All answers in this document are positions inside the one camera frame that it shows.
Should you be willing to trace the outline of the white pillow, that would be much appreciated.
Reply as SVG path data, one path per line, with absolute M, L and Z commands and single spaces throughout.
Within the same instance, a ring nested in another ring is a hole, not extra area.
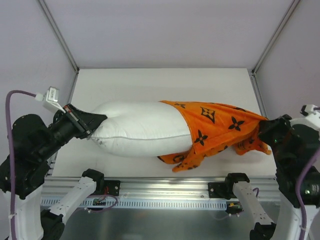
M 107 118 L 90 136 L 109 154 L 157 157 L 187 152 L 189 127 L 180 112 L 162 102 L 106 102 L 93 113 Z

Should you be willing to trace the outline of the orange patterned plush pillowcase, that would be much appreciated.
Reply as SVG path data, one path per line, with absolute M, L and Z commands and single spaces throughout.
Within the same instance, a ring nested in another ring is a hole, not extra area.
M 174 164 L 174 173 L 188 171 L 201 165 L 206 157 L 233 147 L 237 155 L 259 151 L 270 155 L 268 145 L 259 139 L 260 124 L 266 117 L 233 105 L 165 101 L 179 111 L 191 135 L 190 150 L 159 156 L 166 164 Z

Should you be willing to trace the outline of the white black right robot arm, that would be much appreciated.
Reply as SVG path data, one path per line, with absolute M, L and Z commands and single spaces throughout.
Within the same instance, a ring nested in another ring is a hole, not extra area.
M 320 173 L 314 167 L 320 155 L 320 113 L 263 121 L 258 138 L 271 147 L 276 165 L 280 191 L 277 221 L 273 222 L 264 211 L 246 174 L 228 174 L 224 192 L 236 197 L 250 215 L 251 240 L 305 240 L 320 211 Z

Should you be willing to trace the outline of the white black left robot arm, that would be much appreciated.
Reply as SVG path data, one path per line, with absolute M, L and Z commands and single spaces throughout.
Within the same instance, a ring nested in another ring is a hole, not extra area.
M 89 195 L 104 192 L 104 174 L 87 169 L 59 203 L 41 210 L 41 193 L 50 170 L 48 160 L 71 139 L 89 138 L 107 118 L 69 103 L 55 113 L 50 125 L 36 114 L 24 115 L 13 123 L 13 160 L 7 158 L 0 166 L 0 189 L 7 201 L 14 196 L 10 226 L 15 233 L 8 239 L 58 240 L 80 204 Z

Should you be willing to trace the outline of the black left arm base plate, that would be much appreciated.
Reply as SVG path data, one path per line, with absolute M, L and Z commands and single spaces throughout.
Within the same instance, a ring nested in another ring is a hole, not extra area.
M 102 193 L 104 195 L 112 195 L 118 197 L 121 189 L 121 181 L 120 180 L 105 180 Z

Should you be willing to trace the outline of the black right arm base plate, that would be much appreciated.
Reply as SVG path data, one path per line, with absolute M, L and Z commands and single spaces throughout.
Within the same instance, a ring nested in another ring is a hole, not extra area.
M 225 182 L 209 182 L 207 184 L 208 196 L 210 199 L 234 199 L 233 191 Z

